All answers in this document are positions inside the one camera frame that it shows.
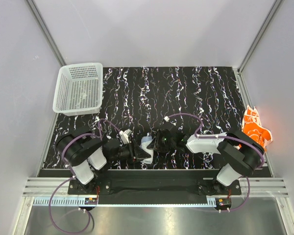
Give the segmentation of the blue white bear towel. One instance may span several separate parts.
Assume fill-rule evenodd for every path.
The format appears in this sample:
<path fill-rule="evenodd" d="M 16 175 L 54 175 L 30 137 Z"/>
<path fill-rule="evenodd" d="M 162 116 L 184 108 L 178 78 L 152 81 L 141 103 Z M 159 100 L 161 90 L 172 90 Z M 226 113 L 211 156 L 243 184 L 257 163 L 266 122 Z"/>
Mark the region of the blue white bear towel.
<path fill-rule="evenodd" d="M 140 148 L 148 154 L 148 157 L 142 160 L 142 163 L 147 165 L 152 164 L 153 162 L 153 150 L 147 148 L 148 145 L 151 144 L 152 140 L 153 138 L 151 136 L 145 136 L 142 138 L 141 144 L 140 144 Z"/>

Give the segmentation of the orange white towel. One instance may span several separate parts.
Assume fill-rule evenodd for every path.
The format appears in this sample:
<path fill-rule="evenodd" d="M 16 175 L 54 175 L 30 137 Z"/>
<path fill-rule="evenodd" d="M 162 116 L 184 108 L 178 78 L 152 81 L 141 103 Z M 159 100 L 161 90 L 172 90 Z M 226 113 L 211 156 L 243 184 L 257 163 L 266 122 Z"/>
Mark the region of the orange white towel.
<path fill-rule="evenodd" d="M 242 132 L 261 145 L 265 151 L 273 140 L 271 132 L 262 126 L 257 109 L 249 105 L 247 105 L 242 119 Z"/>

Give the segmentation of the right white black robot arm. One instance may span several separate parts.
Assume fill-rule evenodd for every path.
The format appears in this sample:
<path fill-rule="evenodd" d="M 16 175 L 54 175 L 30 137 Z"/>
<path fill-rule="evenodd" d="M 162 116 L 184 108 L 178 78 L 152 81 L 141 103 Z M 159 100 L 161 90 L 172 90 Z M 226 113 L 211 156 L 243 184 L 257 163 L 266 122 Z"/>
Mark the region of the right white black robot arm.
<path fill-rule="evenodd" d="M 159 153 L 213 153 L 224 157 L 226 165 L 213 181 L 213 190 L 224 194 L 241 177 L 250 177 L 264 164 L 264 148 L 240 130 L 215 135 L 184 134 L 165 122 L 146 146 Z"/>

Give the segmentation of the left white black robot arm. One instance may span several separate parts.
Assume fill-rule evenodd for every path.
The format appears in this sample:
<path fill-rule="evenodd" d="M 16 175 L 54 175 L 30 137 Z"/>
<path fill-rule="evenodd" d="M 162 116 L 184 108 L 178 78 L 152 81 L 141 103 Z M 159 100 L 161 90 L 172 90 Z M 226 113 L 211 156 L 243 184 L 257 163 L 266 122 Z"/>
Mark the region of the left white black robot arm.
<path fill-rule="evenodd" d="M 152 137 L 143 137 L 141 144 L 131 141 L 130 130 L 120 131 L 121 140 L 100 139 L 88 128 L 79 128 L 62 135 L 55 146 L 62 161 L 73 175 L 74 188 L 90 194 L 99 187 L 97 179 L 115 161 L 137 163 L 152 161 L 153 151 L 148 149 Z"/>

